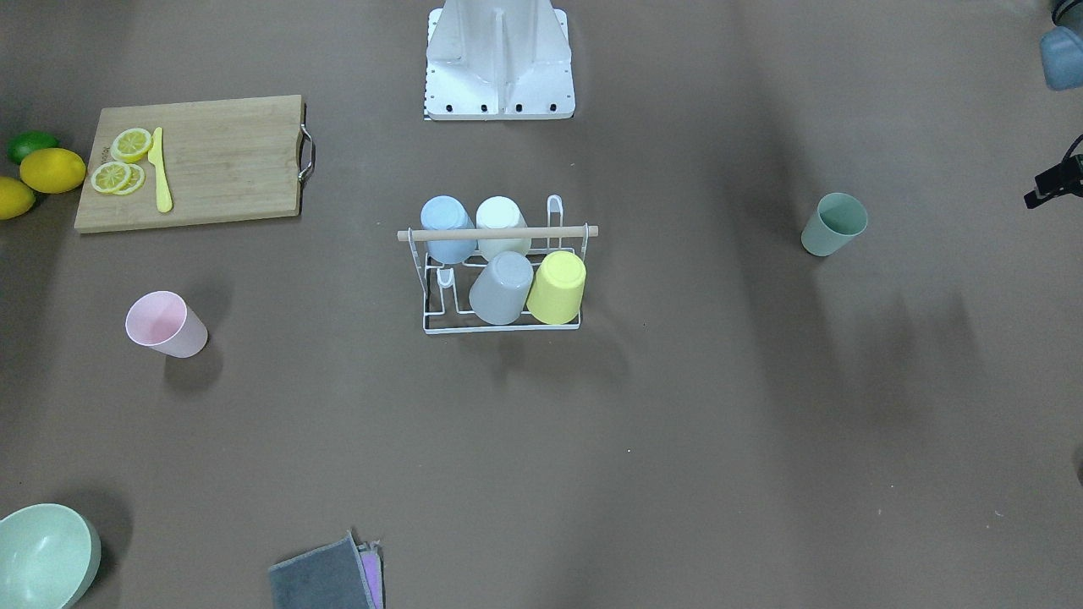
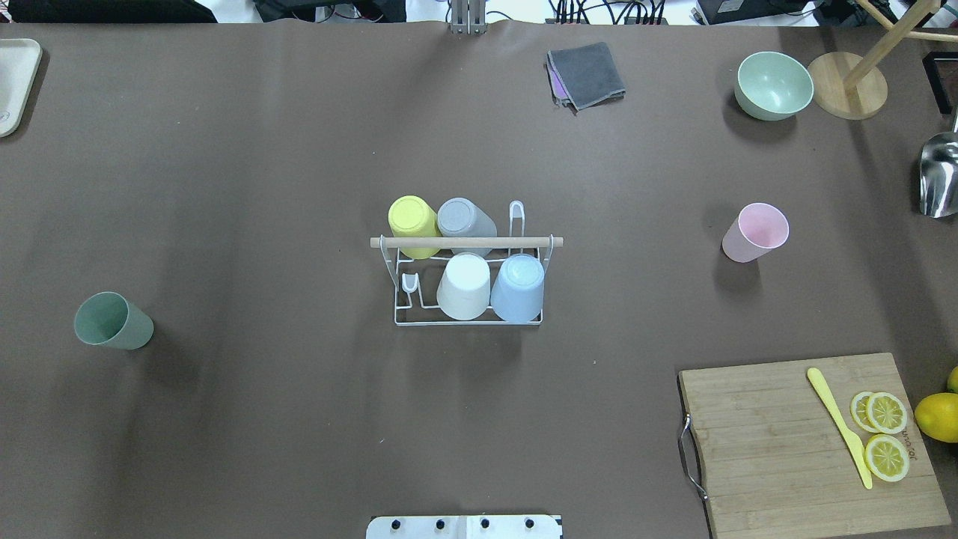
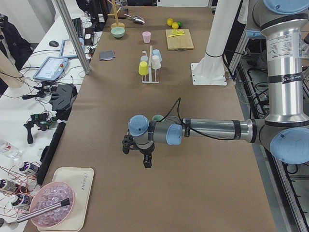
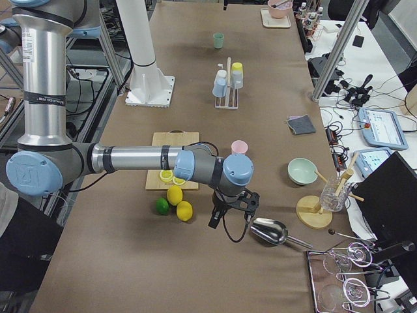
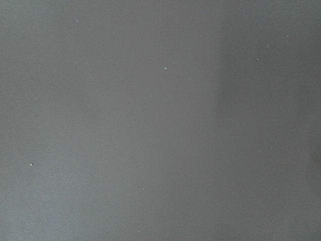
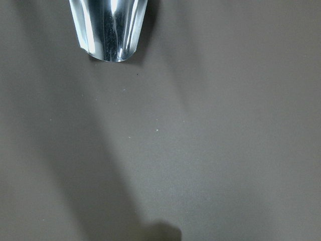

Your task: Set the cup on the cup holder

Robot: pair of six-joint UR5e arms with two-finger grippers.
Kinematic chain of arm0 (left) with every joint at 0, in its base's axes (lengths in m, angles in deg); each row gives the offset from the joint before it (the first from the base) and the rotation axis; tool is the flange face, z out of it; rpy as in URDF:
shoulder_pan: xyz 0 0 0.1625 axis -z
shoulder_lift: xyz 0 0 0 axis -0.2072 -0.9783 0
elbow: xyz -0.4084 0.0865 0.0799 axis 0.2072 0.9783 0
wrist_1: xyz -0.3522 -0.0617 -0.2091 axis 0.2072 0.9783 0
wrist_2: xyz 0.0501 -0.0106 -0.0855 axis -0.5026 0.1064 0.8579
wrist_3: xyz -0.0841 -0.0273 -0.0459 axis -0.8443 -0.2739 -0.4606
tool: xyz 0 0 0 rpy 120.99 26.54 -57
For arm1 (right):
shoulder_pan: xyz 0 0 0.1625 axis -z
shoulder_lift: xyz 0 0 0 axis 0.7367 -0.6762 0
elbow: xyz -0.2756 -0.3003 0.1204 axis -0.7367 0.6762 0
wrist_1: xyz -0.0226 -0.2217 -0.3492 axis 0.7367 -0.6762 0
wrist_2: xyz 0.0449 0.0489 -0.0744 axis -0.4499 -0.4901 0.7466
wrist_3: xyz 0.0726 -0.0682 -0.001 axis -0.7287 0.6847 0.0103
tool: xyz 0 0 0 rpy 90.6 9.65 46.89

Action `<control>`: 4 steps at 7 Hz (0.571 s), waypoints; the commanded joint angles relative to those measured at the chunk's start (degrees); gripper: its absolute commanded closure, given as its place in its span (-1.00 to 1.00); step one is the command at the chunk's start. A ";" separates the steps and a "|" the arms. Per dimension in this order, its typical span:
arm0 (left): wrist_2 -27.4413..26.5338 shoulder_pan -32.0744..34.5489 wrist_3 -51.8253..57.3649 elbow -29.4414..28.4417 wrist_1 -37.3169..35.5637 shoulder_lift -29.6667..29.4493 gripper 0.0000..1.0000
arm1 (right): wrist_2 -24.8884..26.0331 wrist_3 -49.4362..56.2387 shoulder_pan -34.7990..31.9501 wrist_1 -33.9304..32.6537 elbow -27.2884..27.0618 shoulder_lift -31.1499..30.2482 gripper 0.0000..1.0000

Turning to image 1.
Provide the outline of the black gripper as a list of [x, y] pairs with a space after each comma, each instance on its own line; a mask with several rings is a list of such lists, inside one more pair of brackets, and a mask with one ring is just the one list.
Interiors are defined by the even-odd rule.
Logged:
[[1034, 178], [1034, 189], [1025, 193], [1025, 207], [1040, 205], [1064, 195], [1082, 197], [1082, 156], [1068, 156]]

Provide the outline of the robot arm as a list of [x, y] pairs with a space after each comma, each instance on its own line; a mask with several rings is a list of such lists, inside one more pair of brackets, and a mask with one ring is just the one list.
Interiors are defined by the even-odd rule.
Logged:
[[[1082, 3], [1080, 1], [1053, 1], [1051, 4], [1053, 29], [1045, 33], [1039, 49], [1042, 69], [1048, 88], [1053, 91], [1080, 89], [1082, 85]], [[1082, 196], [1082, 159], [1077, 137], [1064, 152], [1060, 161], [1034, 178], [1034, 189], [1025, 193], [1025, 207], [1033, 211], [1049, 200], [1066, 195]]]

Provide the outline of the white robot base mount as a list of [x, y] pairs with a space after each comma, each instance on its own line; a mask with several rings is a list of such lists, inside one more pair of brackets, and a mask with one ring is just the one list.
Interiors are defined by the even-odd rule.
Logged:
[[426, 23], [426, 120], [574, 116], [569, 20], [549, 1], [446, 1]]

